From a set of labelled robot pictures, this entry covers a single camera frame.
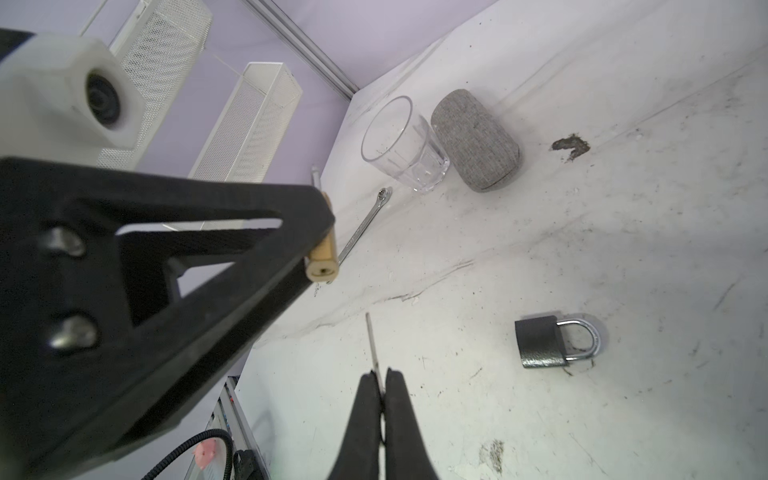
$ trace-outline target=black cable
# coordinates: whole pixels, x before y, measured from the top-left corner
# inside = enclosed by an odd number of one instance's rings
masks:
[[[224,440],[224,444],[227,446],[227,464],[224,466],[223,480],[230,480],[230,475],[232,473],[232,451],[234,450],[234,448],[232,445],[232,437],[230,433],[227,430],[222,430],[222,429],[206,430],[205,432],[198,433],[191,439],[182,443],[181,445],[176,447],[175,450],[173,450],[171,453],[169,453],[168,455],[165,455],[165,458],[160,460],[160,462],[158,462],[157,465],[155,465],[154,468],[151,469],[149,473],[147,473],[141,480],[154,480],[154,478],[157,477],[160,474],[160,472],[165,470],[165,468],[168,467],[173,460],[179,458],[179,456],[182,453],[191,449],[192,447],[202,442],[203,440],[208,440],[208,439]]]

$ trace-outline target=camera lens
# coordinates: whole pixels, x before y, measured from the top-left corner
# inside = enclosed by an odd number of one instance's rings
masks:
[[[98,123],[109,127],[120,117],[120,98],[112,83],[97,73],[88,75],[85,85],[88,107]]]

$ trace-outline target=screw head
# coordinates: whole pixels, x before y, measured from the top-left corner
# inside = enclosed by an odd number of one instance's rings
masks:
[[[73,315],[63,319],[48,337],[48,345],[62,353],[87,349],[98,341],[96,325],[84,315]]]
[[[67,227],[53,227],[45,232],[42,246],[52,253],[66,253],[70,257],[85,255],[85,242]]]

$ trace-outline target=glass rim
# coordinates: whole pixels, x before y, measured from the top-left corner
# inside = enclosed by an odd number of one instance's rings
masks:
[[[366,154],[363,152],[363,148],[364,148],[364,146],[366,144],[366,138],[368,137],[368,132],[371,130],[371,127],[373,126],[373,122],[376,121],[376,119],[379,117],[379,115],[388,106],[390,106],[394,102],[396,102],[396,101],[398,101],[400,99],[403,99],[403,98],[405,98],[408,101],[409,111],[408,111],[408,118],[406,119],[406,125],[402,129],[402,131],[400,132],[400,135],[398,135],[397,138],[395,139],[395,141],[393,141],[392,144],[389,145],[389,147],[382,154],[380,154],[378,157],[376,157],[376,158],[368,158],[368,157],[366,157]],[[411,100],[411,98],[408,95],[400,95],[399,97],[393,98],[392,100],[388,101],[387,104],[384,105],[384,107],[382,107],[381,110],[379,110],[379,113],[376,114],[376,116],[373,118],[373,120],[371,120],[371,123],[368,125],[368,128],[366,129],[366,134],[362,136],[362,142],[360,143],[360,155],[362,156],[362,159],[365,160],[366,162],[373,162],[373,161],[377,161],[378,159],[380,159],[384,155],[387,155],[389,153],[389,151],[392,150],[395,147],[395,145],[397,145],[397,142],[400,140],[400,137],[402,137],[402,135],[406,132],[406,129],[408,127],[408,124],[411,121],[411,117],[412,116],[413,116],[413,100]]]

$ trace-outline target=table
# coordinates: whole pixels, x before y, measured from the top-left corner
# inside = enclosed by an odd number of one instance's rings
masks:
[[[237,394],[273,477],[328,475],[371,312],[443,479],[765,478],[767,18],[501,0],[358,92],[323,173],[339,244],[394,192],[250,352]],[[511,185],[477,194],[451,169],[421,195],[364,164],[388,100],[431,114],[457,88],[520,144]],[[569,162],[549,146],[572,133],[591,149]],[[606,348],[524,370],[514,321],[546,312],[593,316]]]

